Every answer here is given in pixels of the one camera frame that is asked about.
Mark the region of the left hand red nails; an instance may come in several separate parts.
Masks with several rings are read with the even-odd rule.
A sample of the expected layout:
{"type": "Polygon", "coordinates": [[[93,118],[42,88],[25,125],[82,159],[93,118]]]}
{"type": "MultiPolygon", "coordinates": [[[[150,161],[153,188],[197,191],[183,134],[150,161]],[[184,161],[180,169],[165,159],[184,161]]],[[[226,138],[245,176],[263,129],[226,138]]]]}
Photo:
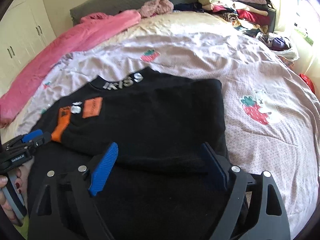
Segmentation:
{"type": "Polygon", "coordinates": [[[16,167],[6,174],[1,174],[1,208],[9,221],[21,227],[27,215],[23,199],[22,166],[16,167]]]}

